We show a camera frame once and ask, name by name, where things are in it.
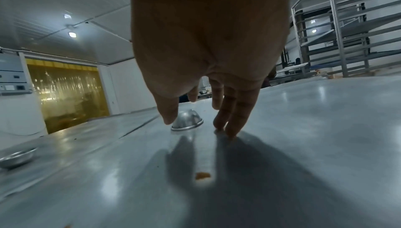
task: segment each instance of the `control panel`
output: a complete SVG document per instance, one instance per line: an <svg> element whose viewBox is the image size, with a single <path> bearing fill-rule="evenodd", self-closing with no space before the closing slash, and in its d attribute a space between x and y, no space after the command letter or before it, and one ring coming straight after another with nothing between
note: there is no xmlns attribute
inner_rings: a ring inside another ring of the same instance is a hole
<svg viewBox="0 0 401 228"><path fill-rule="evenodd" d="M0 53L0 94L32 93L29 88L20 57L16 54Z"/></svg>

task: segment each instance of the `orange food piece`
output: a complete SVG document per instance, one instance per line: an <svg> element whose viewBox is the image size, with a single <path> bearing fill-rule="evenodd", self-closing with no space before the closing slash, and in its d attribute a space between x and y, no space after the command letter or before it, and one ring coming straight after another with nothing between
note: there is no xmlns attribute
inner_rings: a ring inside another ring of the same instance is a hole
<svg viewBox="0 0 401 228"><path fill-rule="evenodd" d="M208 172L197 172L195 180L201 180L201 179L206 179L206 178L210 178L210 177L211 177L211 175Z"/></svg>

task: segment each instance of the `white ceiling panel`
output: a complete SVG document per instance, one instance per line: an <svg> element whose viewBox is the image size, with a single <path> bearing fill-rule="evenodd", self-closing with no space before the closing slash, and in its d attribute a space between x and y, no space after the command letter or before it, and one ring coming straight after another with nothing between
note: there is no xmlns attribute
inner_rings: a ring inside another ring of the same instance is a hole
<svg viewBox="0 0 401 228"><path fill-rule="evenodd" d="M130 0L0 0L0 46L106 64L132 58L129 4ZM71 26L76 26L75 39L67 34Z"/></svg>

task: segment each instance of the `upside-down metal bowl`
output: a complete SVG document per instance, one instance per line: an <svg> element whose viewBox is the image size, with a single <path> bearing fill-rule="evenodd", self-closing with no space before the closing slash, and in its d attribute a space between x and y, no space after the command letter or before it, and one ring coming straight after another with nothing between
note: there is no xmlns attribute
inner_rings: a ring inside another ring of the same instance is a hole
<svg viewBox="0 0 401 228"><path fill-rule="evenodd" d="M29 163L35 157L36 150L37 148L32 148L5 156L0 159L0 167L9 170Z"/></svg>
<svg viewBox="0 0 401 228"><path fill-rule="evenodd" d="M193 129L200 126L202 123L203 119L194 110L181 111L178 113L177 119L173 122L171 130L183 131Z"/></svg>

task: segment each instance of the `small metal bowl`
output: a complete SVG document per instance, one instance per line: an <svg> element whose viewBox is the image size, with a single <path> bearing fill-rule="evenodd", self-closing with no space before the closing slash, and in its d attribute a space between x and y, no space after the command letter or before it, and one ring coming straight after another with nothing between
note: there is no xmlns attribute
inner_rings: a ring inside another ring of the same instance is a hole
<svg viewBox="0 0 401 228"><path fill-rule="evenodd" d="M27 164L35 157L36 150L37 148L32 148L3 157L0 159L0 167L9 170Z"/></svg>
<svg viewBox="0 0 401 228"><path fill-rule="evenodd" d="M194 110L181 111L178 113L177 119L173 122L171 130L183 131L193 129L200 126L202 123L203 119Z"/></svg>

